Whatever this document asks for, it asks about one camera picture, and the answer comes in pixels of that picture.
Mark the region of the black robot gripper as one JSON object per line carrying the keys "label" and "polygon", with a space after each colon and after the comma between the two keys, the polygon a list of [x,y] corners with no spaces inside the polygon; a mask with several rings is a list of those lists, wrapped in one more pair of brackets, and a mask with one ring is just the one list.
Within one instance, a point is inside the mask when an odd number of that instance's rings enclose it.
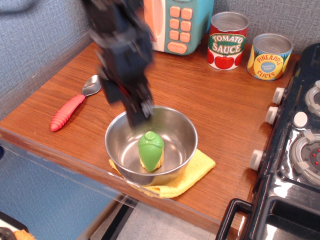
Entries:
{"label": "black robot gripper", "polygon": [[131,128],[154,115],[145,68],[152,62],[150,29],[135,14],[94,14],[90,36],[100,47],[98,76],[109,104],[122,102]]}

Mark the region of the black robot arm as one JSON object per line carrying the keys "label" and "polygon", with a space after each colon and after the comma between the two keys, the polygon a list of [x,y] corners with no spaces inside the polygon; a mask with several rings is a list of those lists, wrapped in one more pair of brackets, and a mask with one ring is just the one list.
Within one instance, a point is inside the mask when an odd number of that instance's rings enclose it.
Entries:
{"label": "black robot arm", "polygon": [[154,114],[145,76],[153,61],[151,30],[137,10],[140,0],[84,0],[91,22],[89,35],[99,46],[98,76],[108,103],[121,101],[134,128]]}

